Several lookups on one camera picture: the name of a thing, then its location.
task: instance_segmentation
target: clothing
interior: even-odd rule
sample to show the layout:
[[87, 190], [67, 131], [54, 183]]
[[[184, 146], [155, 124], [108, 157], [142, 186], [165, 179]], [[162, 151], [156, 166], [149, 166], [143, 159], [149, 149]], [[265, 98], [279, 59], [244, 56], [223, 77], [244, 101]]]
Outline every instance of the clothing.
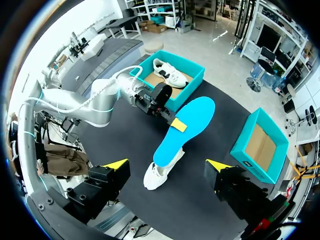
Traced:
[[65, 145], [54, 144], [45, 145], [44, 150], [49, 174], [54, 176], [88, 175], [89, 160], [85, 153], [75, 151]]

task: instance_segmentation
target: cardboard bottom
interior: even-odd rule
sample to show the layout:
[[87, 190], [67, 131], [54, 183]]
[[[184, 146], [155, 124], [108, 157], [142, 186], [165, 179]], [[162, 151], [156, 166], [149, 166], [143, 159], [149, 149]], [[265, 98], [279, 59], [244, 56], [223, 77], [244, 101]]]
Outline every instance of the cardboard bottom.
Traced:
[[255, 124], [249, 143], [245, 148], [245, 153], [267, 172], [275, 151], [275, 143], [258, 124]]
[[[180, 72], [182, 73], [187, 81], [189, 82], [189, 84], [192, 82], [193, 78], [187, 74], [184, 74], [183, 72]], [[151, 86], [155, 87], [157, 84], [159, 83], [163, 83], [165, 82], [165, 80], [162, 78], [162, 77], [158, 77], [156, 76], [153, 72], [151, 72], [145, 79], [144, 79], [145, 82], [149, 83]], [[171, 94], [171, 99], [176, 99], [176, 97], [183, 91], [183, 89], [180, 89], [180, 88], [175, 88], [175, 87], [172, 87], [172, 94]]]

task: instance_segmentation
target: floor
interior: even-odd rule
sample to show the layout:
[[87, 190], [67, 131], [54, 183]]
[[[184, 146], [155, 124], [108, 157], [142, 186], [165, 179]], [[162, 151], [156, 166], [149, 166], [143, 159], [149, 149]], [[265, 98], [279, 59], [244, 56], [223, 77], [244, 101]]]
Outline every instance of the floor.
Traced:
[[[234, 32], [237, 22], [217, 16], [213, 22], [203, 18], [196, 18], [196, 28], [185, 34], [168, 29], [160, 34], [143, 31], [142, 36], [136, 38], [144, 43], [160, 41], [164, 43], [164, 50], [190, 59], [205, 67], [204, 79], [219, 88], [249, 112], [263, 108], [280, 129], [287, 135], [285, 129], [286, 119], [298, 120], [295, 112], [286, 114], [281, 98], [271, 89], [263, 87], [260, 93], [252, 91], [246, 84], [246, 78], [250, 76], [253, 62], [247, 58], [240, 58], [240, 53], [234, 47], [236, 37]], [[295, 163], [297, 154], [295, 151], [296, 135], [288, 137], [288, 158]], [[292, 176], [292, 167], [289, 166], [284, 179]], [[170, 238], [154, 230], [147, 237], [148, 240], [168, 240]]]

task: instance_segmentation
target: monitor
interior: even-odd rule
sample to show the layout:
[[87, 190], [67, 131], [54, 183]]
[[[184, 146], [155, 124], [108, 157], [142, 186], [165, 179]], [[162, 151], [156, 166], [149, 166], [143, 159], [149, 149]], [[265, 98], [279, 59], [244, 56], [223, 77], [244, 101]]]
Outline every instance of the monitor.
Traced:
[[260, 48], [266, 47], [271, 52], [275, 52], [280, 44], [281, 36], [271, 27], [262, 23], [256, 45]]

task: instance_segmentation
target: shoe insole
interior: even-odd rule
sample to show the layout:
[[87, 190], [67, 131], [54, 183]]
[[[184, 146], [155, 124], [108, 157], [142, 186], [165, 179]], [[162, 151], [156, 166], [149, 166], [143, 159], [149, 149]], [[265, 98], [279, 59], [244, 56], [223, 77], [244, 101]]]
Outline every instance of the shoe insole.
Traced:
[[154, 163], [159, 167], [167, 166], [186, 142], [205, 130], [214, 116], [215, 108], [215, 102], [206, 96], [198, 97], [181, 108], [175, 116], [187, 125], [186, 130], [181, 132], [173, 126], [169, 127], [153, 155]]

